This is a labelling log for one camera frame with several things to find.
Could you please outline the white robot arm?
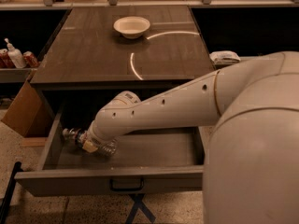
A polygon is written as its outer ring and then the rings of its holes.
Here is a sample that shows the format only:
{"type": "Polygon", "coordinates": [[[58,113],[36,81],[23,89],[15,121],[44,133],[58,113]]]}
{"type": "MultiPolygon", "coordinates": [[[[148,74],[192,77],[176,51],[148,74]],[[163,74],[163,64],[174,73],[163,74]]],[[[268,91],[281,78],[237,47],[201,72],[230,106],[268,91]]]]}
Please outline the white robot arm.
{"type": "Polygon", "coordinates": [[[104,106],[88,142],[146,129],[213,126],[203,174],[205,224],[299,224],[299,52],[225,67],[145,101],[104,106]]]}

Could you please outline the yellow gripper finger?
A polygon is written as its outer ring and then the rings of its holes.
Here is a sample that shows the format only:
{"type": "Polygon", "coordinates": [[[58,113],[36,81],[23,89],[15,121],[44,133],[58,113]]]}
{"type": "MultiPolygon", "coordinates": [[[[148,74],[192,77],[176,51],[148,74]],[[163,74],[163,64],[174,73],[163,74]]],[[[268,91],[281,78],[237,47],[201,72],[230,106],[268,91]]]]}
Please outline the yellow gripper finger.
{"type": "Polygon", "coordinates": [[[82,148],[89,153],[94,153],[97,150],[97,147],[89,140],[84,142],[82,148]]]}

